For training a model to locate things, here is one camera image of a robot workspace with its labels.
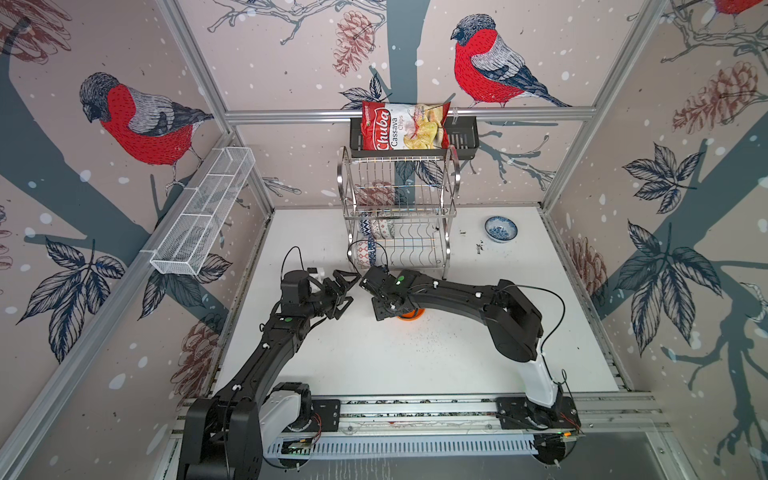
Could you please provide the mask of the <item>plain orange bowl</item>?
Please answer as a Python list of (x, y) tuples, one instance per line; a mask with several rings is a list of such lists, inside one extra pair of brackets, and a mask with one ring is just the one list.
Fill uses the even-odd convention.
[(414, 321), (419, 319), (424, 313), (424, 309), (416, 309), (409, 313), (399, 315), (398, 318), (404, 321)]

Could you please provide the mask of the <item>dark red pattern bowl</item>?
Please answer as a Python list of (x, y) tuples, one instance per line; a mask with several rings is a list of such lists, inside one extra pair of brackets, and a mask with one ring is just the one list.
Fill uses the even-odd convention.
[(382, 238), (382, 230), (381, 230), (381, 227), (380, 227), (380, 222), (377, 219), (371, 219), (369, 221), (369, 225), (370, 225), (371, 234), (372, 234), (373, 238), (377, 239), (377, 240), (381, 239)]

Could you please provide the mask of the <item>green pattern bowl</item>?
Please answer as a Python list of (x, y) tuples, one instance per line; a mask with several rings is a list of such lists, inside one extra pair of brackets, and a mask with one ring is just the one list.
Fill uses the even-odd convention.
[(379, 227), (383, 239), (393, 239), (395, 237), (395, 227), (392, 220), (380, 219)]

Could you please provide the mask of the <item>blue floral small bowl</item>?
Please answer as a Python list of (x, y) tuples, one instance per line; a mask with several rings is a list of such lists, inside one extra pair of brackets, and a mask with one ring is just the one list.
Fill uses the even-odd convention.
[(504, 216), (492, 216), (486, 219), (484, 231), (490, 240), (497, 243), (507, 243), (518, 235), (517, 225)]

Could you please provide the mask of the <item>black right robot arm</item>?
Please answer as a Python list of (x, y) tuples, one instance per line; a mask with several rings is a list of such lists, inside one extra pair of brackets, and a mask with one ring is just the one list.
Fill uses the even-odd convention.
[(372, 267), (361, 287), (372, 296), (377, 320), (400, 317), (416, 310), (439, 310), (475, 320), (488, 329), (496, 350), (518, 364), (527, 400), (553, 408), (560, 388), (541, 357), (542, 314), (508, 280), (496, 285), (467, 285), (433, 278), (414, 270), (398, 275)]

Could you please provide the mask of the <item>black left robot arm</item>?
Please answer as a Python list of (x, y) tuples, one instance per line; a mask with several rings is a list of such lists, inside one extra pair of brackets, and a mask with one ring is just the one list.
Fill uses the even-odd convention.
[(321, 281), (306, 270), (281, 278), (281, 295), (270, 310), (255, 350), (230, 382), (188, 409), (177, 477), (256, 479), (264, 450), (292, 424), (312, 420), (311, 390), (284, 383), (274, 389), (283, 367), (310, 333), (316, 317), (338, 319), (353, 301), (355, 272), (335, 270)]

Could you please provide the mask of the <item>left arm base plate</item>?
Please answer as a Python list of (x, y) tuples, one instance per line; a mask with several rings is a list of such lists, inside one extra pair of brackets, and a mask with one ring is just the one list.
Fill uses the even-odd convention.
[(339, 399), (314, 399), (309, 409), (302, 407), (300, 416), (292, 424), (286, 426), (282, 433), (302, 435), (317, 432), (337, 432), (341, 416), (341, 401)]

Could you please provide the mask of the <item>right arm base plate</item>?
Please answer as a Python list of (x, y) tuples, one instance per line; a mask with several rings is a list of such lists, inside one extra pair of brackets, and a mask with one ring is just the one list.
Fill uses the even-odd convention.
[(496, 418), (503, 430), (580, 430), (581, 421), (570, 396), (559, 395), (552, 407), (531, 402), (524, 395), (497, 397)]

